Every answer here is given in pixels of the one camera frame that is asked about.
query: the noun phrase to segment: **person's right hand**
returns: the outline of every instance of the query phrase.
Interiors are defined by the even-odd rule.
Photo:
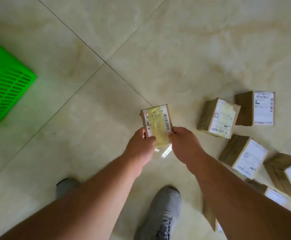
[[[202,154],[205,154],[198,138],[184,127],[173,127],[169,134],[175,156],[188,167]]]

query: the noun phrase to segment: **green plastic crate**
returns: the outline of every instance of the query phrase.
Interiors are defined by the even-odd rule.
[[[0,121],[34,82],[35,78],[35,74],[30,69],[0,46]]]

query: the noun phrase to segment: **cardboard box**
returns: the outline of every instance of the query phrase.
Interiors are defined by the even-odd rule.
[[[173,125],[167,104],[143,109],[140,112],[146,137],[155,136],[155,147],[171,144],[168,134],[173,132]]]
[[[253,179],[267,154],[268,150],[253,138],[233,135],[219,160],[249,179]]]
[[[274,126],[275,92],[240,93],[235,103],[241,105],[236,125]]]
[[[276,188],[291,196],[291,155],[279,153],[264,162]]]
[[[269,199],[273,200],[274,202],[278,203],[279,205],[284,206],[287,203],[287,198],[283,195],[280,195],[273,189],[270,189],[267,185],[261,184],[252,179],[245,180],[249,185],[251,185],[255,190],[259,191],[260,193],[264,194]]]
[[[212,229],[215,232],[222,232],[223,233],[223,229],[222,229],[221,225],[219,224],[211,207],[208,205],[208,203],[205,199],[203,199],[203,210],[202,211],[203,211],[204,217],[207,219],[207,221],[211,225]]]
[[[232,127],[235,125],[239,114],[240,106],[228,101],[216,98],[207,101],[198,130],[216,137],[231,138]]]

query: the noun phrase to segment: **tile floor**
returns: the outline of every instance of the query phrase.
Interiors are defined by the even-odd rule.
[[[173,124],[218,157],[226,139],[196,131],[204,101],[275,91],[276,127],[235,132],[291,154],[291,0],[0,0],[0,45],[38,76],[0,124],[0,235],[53,201],[59,180],[120,155],[150,105],[168,103]],[[263,168],[257,180],[273,187]],[[165,184],[183,196],[174,239],[225,239],[195,178],[160,152],[111,239],[132,239]]]

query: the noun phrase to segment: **gray sneaker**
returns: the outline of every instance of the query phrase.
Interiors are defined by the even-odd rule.
[[[155,195],[145,224],[137,231],[134,240],[170,240],[180,217],[182,199],[180,192],[164,186]]]
[[[80,182],[75,178],[66,178],[56,184],[56,199],[62,198],[69,190],[80,186]]]

